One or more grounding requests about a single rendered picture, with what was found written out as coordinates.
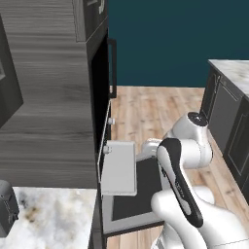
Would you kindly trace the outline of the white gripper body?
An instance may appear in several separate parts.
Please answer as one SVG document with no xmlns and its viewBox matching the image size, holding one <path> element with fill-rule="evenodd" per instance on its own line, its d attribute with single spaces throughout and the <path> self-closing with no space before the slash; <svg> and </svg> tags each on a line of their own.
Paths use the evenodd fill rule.
<svg viewBox="0 0 249 249">
<path fill-rule="evenodd" d="M 161 139 L 149 138 L 141 146 L 141 155 L 143 159 L 155 157 Z"/>
</svg>

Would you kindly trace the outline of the light grey oven tray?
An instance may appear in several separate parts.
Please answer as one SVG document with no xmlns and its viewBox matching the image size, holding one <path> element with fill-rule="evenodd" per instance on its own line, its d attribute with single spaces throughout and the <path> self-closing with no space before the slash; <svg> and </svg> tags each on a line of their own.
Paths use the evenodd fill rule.
<svg viewBox="0 0 249 249">
<path fill-rule="evenodd" d="M 101 177 L 103 196 L 136 196 L 136 157 L 133 141 L 108 140 L 112 152 L 104 154 Z"/>
</svg>

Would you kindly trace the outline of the black and grey oven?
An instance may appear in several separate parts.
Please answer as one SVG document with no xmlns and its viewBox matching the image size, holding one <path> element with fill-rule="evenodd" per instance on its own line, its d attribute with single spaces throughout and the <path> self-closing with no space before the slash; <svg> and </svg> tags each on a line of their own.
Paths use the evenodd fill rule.
<svg viewBox="0 0 249 249">
<path fill-rule="evenodd" d="M 109 119 L 111 118 L 111 101 L 108 101 L 107 108 L 99 115 L 95 115 L 94 129 L 94 147 L 96 158 L 96 175 L 98 190 L 101 191 L 101 177 L 104 164 L 103 148 L 107 141 L 111 139 L 111 125 Z"/>
</svg>

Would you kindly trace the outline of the black microwave oven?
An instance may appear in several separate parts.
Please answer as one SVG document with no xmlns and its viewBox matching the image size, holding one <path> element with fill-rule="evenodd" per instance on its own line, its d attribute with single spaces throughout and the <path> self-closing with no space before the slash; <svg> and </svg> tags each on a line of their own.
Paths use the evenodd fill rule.
<svg viewBox="0 0 249 249">
<path fill-rule="evenodd" d="M 89 72 L 95 102 L 107 102 L 109 95 L 108 31 L 96 32 L 89 40 Z"/>
</svg>

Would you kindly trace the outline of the grey wood oven housing cabinet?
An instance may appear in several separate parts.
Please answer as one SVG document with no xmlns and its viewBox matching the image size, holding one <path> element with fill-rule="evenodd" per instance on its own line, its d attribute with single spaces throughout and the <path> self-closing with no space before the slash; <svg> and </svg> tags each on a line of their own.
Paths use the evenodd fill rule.
<svg viewBox="0 0 249 249">
<path fill-rule="evenodd" d="M 0 0 L 23 104 L 0 128 L 0 179 L 15 187 L 97 186 L 89 40 L 72 0 Z"/>
</svg>

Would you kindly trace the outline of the dark grey cupboard door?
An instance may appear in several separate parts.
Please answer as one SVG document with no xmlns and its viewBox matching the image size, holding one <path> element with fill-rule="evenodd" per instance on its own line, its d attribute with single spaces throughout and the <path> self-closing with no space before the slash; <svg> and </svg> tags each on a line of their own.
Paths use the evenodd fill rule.
<svg viewBox="0 0 249 249">
<path fill-rule="evenodd" d="M 107 17 L 108 0 L 72 0 L 76 41 L 85 42 Z"/>
</svg>

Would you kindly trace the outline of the dark island cupboards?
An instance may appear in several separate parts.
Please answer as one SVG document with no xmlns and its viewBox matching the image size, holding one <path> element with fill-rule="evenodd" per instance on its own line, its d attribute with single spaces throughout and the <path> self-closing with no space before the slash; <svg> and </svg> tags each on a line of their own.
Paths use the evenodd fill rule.
<svg viewBox="0 0 249 249">
<path fill-rule="evenodd" d="M 249 97 L 213 62 L 199 113 L 249 205 Z"/>
</svg>

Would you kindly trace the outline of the dark base cabinet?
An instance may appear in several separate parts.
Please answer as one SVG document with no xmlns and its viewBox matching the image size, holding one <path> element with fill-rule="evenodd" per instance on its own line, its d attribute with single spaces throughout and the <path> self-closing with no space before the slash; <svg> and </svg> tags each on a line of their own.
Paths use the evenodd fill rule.
<svg viewBox="0 0 249 249">
<path fill-rule="evenodd" d="M 106 249 L 106 238 L 103 233 L 102 208 L 99 196 L 96 198 L 94 205 L 88 249 Z"/>
</svg>

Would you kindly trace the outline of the dark grey fridge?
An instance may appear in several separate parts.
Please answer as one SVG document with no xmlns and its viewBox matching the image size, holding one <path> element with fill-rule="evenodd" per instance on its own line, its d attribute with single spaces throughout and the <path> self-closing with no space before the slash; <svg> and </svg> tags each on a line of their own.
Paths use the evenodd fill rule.
<svg viewBox="0 0 249 249">
<path fill-rule="evenodd" d="M 3 20 L 0 16 L 0 128 L 23 104 Z"/>
</svg>

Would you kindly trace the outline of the dark grey toaster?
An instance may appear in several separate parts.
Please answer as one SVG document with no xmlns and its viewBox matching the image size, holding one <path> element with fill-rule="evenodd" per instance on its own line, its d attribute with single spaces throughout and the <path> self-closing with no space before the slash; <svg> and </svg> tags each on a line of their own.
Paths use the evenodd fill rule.
<svg viewBox="0 0 249 249">
<path fill-rule="evenodd" d="M 18 219 L 18 202 L 12 185 L 0 180 L 0 238 L 7 237 Z"/>
</svg>

